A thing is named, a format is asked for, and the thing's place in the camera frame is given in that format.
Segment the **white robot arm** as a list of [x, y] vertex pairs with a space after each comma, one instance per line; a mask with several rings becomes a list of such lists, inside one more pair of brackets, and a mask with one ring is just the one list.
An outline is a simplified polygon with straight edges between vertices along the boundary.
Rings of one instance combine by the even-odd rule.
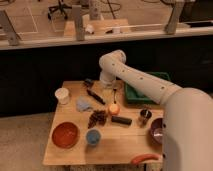
[[213, 97], [127, 66], [121, 50], [99, 65], [102, 84], [119, 78], [164, 108], [163, 171], [213, 171]]

